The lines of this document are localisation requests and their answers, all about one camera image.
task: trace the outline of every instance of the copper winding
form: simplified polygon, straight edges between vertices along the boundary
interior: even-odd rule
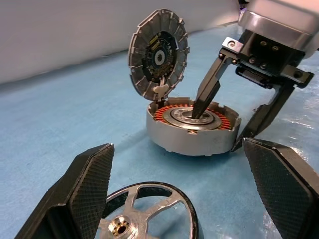
[[[165,106],[160,108],[159,110],[157,110],[154,114],[154,120],[155,121],[160,121],[166,124],[169,124],[166,120],[164,120],[163,118],[163,114],[165,111],[167,111],[168,109],[171,108],[177,108],[177,107],[193,107],[193,105],[189,106],[189,105],[170,105],[170,106]],[[231,123],[229,121],[229,119],[223,115],[221,112],[218,112],[216,110],[211,110],[209,108],[207,108],[208,111],[214,113],[215,115],[217,115],[218,117],[220,117],[222,124],[220,125],[220,127],[218,127],[217,129],[231,129]]]

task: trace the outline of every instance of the reflective metal ring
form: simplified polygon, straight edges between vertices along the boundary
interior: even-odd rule
[[[167,198],[144,212],[134,208],[136,199],[151,196]],[[148,234],[149,220],[178,203],[183,203],[189,214],[189,239],[202,239],[203,232],[190,199],[177,187],[162,182],[133,184],[109,195],[99,224],[100,239],[155,239]],[[104,219],[123,205],[124,210],[121,215],[115,216],[110,221]]]

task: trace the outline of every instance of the white backdrop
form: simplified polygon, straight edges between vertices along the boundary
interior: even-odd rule
[[[237,0],[0,0],[0,83],[125,50],[158,8],[188,32],[236,21]]]

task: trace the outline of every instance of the brushless motor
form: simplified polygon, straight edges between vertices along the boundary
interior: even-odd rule
[[[168,97],[183,79],[188,53],[184,21],[167,9],[154,11],[132,37],[131,80],[136,91],[152,101],[147,108],[148,134],[169,152],[225,153],[232,148],[241,122],[234,110],[212,102],[199,119],[192,119],[192,100]]]

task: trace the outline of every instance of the blue surface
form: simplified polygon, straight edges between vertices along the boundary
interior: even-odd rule
[[[195,97],[226,36],[238,37],[237,27],[192,34],[185,78],[171,96]],[[142,181],[171,183],[192,200],[206,238],[280,238],[242,149],[192,158],[168,153],[150,141],[145,122],[149,102],[131,85],[126,54],[0,86],[0,238],[16,235],[77,154],[106,142],[116,149],[109,193]],[[258,136],[292,147],[317,172],[318,62],[318,53],[303,61],[302,68],[315,78],[305,89],[295,90]],[[273,92],[236,76],[234,70],[230,67],[222,77],[215,101],[235,109],[244,126],[252,110],[268,102]]]

